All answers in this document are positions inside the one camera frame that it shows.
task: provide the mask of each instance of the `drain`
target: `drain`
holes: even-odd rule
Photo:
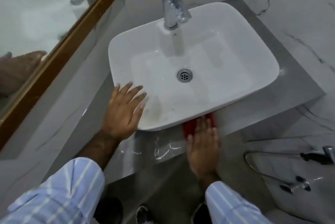
[[[182,83],[190,82],[193,78],[193,74],[188,69],[182,69],[177,72],[177,79]]]

